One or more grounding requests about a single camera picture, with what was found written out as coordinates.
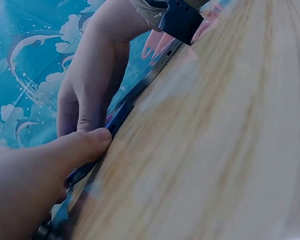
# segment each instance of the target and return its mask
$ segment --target wood grain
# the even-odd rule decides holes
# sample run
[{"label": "wood grain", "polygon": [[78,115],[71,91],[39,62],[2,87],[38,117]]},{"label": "wood grain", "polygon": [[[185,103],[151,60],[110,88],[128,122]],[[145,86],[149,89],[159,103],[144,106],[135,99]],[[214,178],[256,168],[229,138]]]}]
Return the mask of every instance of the wood grain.
[{"label": "wood grain", "polygon": [[86,181],[73,240],[300,239],[300,0],[233,1]]}]

